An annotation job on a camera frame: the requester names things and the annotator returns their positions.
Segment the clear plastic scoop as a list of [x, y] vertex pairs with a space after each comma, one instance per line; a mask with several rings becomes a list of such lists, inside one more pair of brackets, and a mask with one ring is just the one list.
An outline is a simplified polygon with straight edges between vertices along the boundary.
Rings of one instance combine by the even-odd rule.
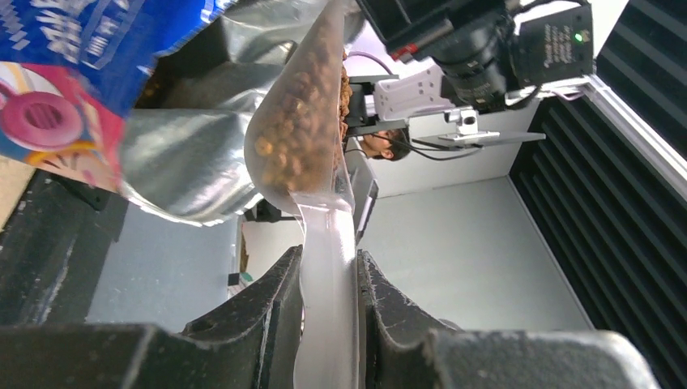
[[296, 388], [355, 388], [359, 345], [350, 182], [339, 128], [344, 7], [330, 1], [250, 120], [244, 155], [255, 188], [297, 216], [304, 326]]

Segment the pet food bag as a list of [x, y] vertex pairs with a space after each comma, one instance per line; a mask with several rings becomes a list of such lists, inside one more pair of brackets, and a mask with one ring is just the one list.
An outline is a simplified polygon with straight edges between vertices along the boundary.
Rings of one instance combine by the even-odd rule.
[[168, 220], [218, 224], [257, 197], [251, 112], [136, 109], [154, 62], [206, 27], [210, 1], [4, 1], [1, 154], [111, 190]]

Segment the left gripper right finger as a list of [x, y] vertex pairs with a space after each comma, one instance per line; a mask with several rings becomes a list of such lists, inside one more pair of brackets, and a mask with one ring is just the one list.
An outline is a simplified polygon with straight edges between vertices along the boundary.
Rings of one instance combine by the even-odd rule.
[[612, 331], [464, 331], [395, 287], [366, 251], [363, 388], [657, 388], [643, 355]]

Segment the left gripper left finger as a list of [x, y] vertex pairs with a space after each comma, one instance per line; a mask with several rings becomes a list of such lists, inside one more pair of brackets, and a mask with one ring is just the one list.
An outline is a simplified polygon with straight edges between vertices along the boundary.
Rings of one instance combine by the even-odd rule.
[[173, 333], [153, 324], [1, 330], [4, 388], [290, 388], [301, 337], [301, 248]]

